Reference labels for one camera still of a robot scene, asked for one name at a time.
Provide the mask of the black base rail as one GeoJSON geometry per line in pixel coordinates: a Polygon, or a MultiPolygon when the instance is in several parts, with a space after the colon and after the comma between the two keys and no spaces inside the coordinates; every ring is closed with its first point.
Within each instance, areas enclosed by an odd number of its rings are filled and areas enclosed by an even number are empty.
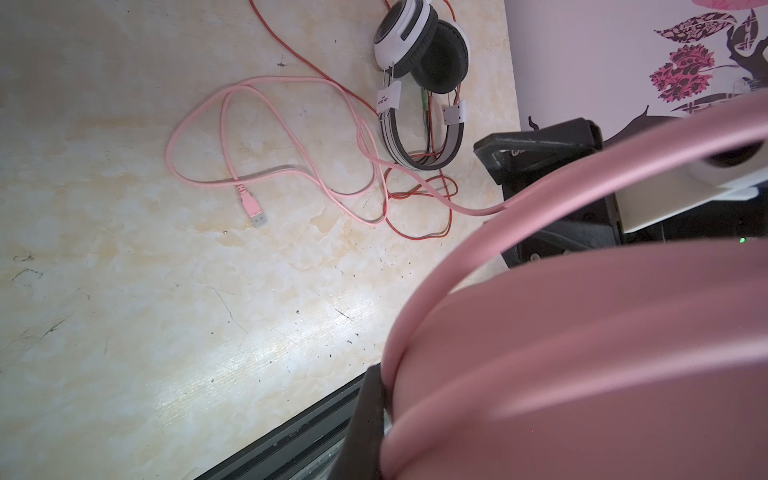
{"type": "Polygon", "coordinates": [[[359,375],[199,479],[326,479],[341,451],[363,386],[359,375]]]}

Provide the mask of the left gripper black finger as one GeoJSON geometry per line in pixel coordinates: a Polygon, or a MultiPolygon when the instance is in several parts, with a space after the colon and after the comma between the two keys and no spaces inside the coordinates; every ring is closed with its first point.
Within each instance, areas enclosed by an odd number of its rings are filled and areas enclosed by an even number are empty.
{"type": "Polygon", "coordinates": [[[365,372],[356,408],[329,479],[382,479],[379,454],[384,438],[386,400],[381,365],[376,364],[365,372]]]}

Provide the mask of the pink headphones with cable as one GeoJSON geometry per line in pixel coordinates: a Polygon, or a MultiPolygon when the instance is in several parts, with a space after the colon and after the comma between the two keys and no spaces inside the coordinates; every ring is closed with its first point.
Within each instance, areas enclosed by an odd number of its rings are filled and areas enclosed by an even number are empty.
{"type": "MultiPolygon", "coordinates": [[[[691,117],[767,119],[767,93],[691,117]]],[[[477,268],[471,235],[390,330],[382,479],[766,477],[765,240],[477,268]]]]}

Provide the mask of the white black headphones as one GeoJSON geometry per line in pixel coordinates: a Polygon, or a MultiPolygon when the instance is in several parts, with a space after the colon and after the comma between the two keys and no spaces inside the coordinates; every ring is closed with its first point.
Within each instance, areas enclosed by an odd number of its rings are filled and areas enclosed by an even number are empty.
{"type": "Polygon", "coordinates": [[[457,97],[442,107],[446,127],[442,145],[421,155],[403,146],[397,126],[401,78],[413,77],[423,91],[425,108],[431,94],[457,94],[470,68],[469,42],[455,22],[441,20],[429,1],[397,1],[379,24],[373,39],[374,57],[384,73],[385,88],[377,94],[376,112],[390,156],[401,166],[435,171],[458,155],[467,121],[466,102],[457,97]]]}

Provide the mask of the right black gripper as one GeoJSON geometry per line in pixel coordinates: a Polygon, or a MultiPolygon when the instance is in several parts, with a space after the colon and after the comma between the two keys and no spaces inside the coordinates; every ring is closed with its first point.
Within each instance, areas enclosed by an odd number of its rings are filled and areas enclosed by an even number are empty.
{"type": "Polygon", "coordinates": [[[504,211],[472,234],[472,265],[482,266],[607,194],[766,138],[765,117],[689,117],[658,125],[545,176],[507,201],[504,211]]]}

